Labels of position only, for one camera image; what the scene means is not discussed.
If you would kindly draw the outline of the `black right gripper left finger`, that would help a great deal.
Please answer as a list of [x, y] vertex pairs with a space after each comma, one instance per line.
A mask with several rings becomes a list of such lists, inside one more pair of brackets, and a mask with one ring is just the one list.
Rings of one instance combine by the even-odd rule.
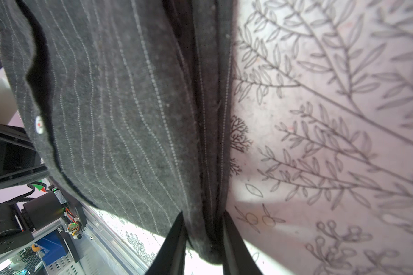
[[145, 275], [183, 275], [188, 233], [181, 212]]

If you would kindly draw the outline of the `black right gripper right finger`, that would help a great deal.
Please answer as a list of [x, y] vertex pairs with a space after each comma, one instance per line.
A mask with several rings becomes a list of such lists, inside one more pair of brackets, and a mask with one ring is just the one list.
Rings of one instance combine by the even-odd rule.
[[228, 212], [222, 217], [223, 273], [262, 275]]

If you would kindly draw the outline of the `dark grey pinstriped shirt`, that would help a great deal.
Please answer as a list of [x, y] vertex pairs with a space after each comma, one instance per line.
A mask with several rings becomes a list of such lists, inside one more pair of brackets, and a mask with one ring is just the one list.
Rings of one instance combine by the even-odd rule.
[[221, 264], [233, 1], [0, 1], [26, 132], [77, 199]]

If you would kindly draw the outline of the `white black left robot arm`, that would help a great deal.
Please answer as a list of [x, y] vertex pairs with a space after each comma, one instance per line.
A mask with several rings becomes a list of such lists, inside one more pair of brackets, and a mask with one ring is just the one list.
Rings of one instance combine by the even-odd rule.
[[87, 224], [82, 204], [49, 175], [26, 132], [0, 124], [0, 256], [64, 226], [79, 239]]

